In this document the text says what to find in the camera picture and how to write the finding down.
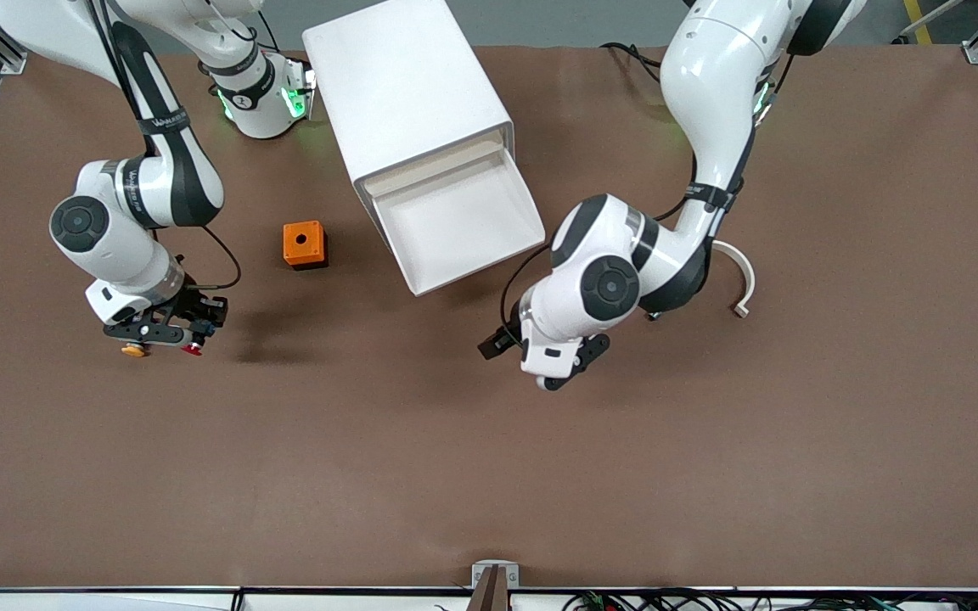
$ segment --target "green status light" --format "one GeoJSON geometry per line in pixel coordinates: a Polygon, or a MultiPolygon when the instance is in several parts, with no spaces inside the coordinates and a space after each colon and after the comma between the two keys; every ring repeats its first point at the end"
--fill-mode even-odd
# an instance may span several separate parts
{"type": "Polygon", "coordinates": [[[282,88],[282,99],[286,101],[287,107],[289,107],[289,115],[292,115],[294,119],[300,119],[304,116],[304,97],[296,92],[291,92],[286,88],[282,88]]]}
{"type": "Polygon", "coordinates": [[[228,109],[228,101],[225,100],[224,93],[221,93],[221,89],[217,90],[217,99],[221,100],[221,106],[225,108],[225,116],[227,116],[230,121],[233,121],[233,111],[228,109]]]}
{"type": "Polygon", "coordinates": [[[757,97],[757,106],[753,108],[753,115],[756,115],[756,113],[761,112],[761,109],[764,108],[765,102],[768,101],[765,99],[765,97],[768,96],[768,88],[771,85],[772,85],[771,82],[765,82],[764,89],[761,89],[761,96],[757,97]]]}

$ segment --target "white box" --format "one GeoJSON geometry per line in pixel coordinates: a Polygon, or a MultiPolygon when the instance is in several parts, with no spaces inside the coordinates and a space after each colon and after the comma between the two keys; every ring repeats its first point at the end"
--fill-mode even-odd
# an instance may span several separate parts
{"type": "Polygon", "coordinates": [[[512,119],[445,0],[304,31],[350,181],[414,294],[546,239],[512,119]]]}

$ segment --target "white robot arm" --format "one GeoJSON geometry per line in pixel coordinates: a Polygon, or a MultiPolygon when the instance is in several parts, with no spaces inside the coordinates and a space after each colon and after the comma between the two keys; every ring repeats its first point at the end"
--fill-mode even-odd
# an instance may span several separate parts
{"type": "Polygon", "coordinates": [[[302,62],[260,50],[240,22],[264,0],[119,0],[127,15],[167,32],[198,55],[217,84],[225,113],[244,135],[273,138],[310,111],[314,73],[302,62]]]}
{"type": "Polygon", "coordinates": [[[641,308],[655,320],[703,287],[711,243],[741,189],[758,98],[780,54],[813,54],[865,0],[699,0],[662,62],[667,107],[694,148],[674,229],[601,194],[568,214],[554,271],[523,294],[482,355],[523,349],[521,368],[557,390],[609,348],[601,333],[641,308]]]}
{"type": "Polygon", "coordinates": [[[63,255],[97,278],[86,290],[89,305],[105,335],[127,343],[125,352],[143,356],[159,344],[198,355],[224,324],[228,302],[202,294],[149,231],[205,226],[221,211],[224,190],[148,43],[104,0],[55,0],[38,10],[31,0],[0,0],[0,24],[32,51],[123,89],[146,154],[82,167],[49,232],[63,255]]]}

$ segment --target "brown mat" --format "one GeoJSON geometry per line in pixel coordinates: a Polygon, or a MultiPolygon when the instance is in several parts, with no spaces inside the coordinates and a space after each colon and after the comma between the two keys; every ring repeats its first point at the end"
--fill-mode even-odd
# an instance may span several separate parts
{"type": "MultiPolygon", "coordinates": [[[[677,201],[688,145],[635,64],[478,54],[549,231],[594,193],[677,201]]],[[[201,359],[121,356],[48,237],[82,164],[141,151],[120,94],[39,58],[3,81],[0,586],[445,585],[484,557],[531,585],[978,586],[978,67],[958,50],[796,62],[721,236],[760,275],[748,320],[718,258],[555,395],[475,349],[516,261],[412,297],[329,127],[252,142],[194,63],[164,65],[245,271],[201,359]],[[328,270],[280,259],[306,219],[328,270]]],[[[162,239],[202,282],[232,273],[197,229],[162,239]]]]}

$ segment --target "orange block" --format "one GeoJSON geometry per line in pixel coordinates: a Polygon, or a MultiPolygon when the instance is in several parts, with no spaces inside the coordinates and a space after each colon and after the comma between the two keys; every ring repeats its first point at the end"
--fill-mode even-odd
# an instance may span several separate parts
{"type": "Polygon", "coordinates": [[[289,223],[282,228],[282,256],[294,270],[326,267],[327,233],[319,221],[289,223]]]}

